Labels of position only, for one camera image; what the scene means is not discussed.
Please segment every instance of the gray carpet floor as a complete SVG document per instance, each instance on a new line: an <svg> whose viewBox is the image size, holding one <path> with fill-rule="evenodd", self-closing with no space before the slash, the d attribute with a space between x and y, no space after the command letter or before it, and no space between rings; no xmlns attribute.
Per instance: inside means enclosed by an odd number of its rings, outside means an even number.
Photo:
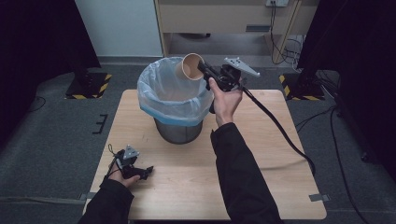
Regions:
<svg viewBox="0 0 396 224"><path fill-rule="evenodd" d="M87 193L122 92L136 88L145 67L104 65L103 69L113 77L101 99L64 99L73 74L42 83L37 90L42 98L32 103L34 111L26 114L0 151L0 197L76 200L81 193ZM279 75L293 72L285 67L255 69L262 76L250 77L249 89L282 90ZM334 101L327 95L324 101L287 101L287 105L297 124L327 110ZM101 114L108 114L103 132L92 134L100 128L96 122L103 120ZM362 215L372 224L396 223L395 182L380 164L361 161L361 149L342 118L334 116L333 124L346 180ZM317 167L318 189L331 200L325 203L325 219L285 223L363 223L347 197L332 140L330 113L312 119L299 136L305 153ZM0 203L0 223L77 223L82 209L82 204Z"/></svg>

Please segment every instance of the beige cup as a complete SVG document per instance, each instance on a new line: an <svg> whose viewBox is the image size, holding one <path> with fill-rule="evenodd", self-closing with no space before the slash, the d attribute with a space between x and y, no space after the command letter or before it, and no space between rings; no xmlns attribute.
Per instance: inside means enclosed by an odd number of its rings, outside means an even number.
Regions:
<svg viewBox="0 0 396 224"><path fill-rule="evenodd" d="M175 73L178 77L190 80L199 80L204 74L198 69L198 63L204 59L196 54L190 53L186 55L183 60L176 65Z"/></svg>

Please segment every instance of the yellow and black tape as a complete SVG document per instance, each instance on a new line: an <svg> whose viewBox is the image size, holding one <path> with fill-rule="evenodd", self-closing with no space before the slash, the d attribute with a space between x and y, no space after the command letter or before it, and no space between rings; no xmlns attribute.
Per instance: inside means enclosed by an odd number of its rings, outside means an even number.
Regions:
<svg viewBox="0 0 396 224"><path fill-rule="evenodd" d="M107 74L100 86L100 89L98 90L98 92L95 92L94 94L80 94L77 92L76 94L66 95L65 98L66 99L77 99L77 100L101 98L103 96L103 94L105 93L105 90L107 88L108 82L110 81L110 78L111 78L111 75Z"/></svg>
<svg viewBox="0 0 396 224"><path fill-rule="evenodd" d="M290 96L290 87L288 86L287 82L285 81L285 77L279 76L280 82L282 83L283 90L285 91L285 95L287 99L291 100L311 100L311 101L316 101L316 100L324 100L324 97L322 96L312 96L312 95L301 95L301 96Z"/></svg>

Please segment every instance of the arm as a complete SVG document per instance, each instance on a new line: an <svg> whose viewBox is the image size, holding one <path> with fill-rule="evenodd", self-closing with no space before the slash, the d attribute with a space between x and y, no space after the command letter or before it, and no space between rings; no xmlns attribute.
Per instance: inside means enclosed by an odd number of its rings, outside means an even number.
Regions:
<svg viewBox="0 0 396 224"><path fill-rule="evenodd" d="M211 134L217 156L219 183L231 220L235 223L282 223L262 172L235 124Z"/></svg>
<svg viewBox="0 0 396 224"><path fill-rule="evenodd" d="M129 210L134 195L129 188L140 178L139 175L124 179L116 164L105 176L99 191L87 205L87 210L78 224L85 223L128 223Z"/></svg>

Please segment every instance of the blue plastic bag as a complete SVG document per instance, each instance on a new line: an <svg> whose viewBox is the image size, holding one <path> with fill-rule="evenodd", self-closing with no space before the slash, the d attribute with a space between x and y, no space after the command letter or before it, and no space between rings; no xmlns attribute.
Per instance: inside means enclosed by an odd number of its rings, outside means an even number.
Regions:
<svg viewBox="0 0 396 224"><path fill-rule="evenodd" d="M195 126L213 101L206 81L182 79L175 75L181 57L163 58L145 68L137 81L139 105L163 124Z"/></svg>

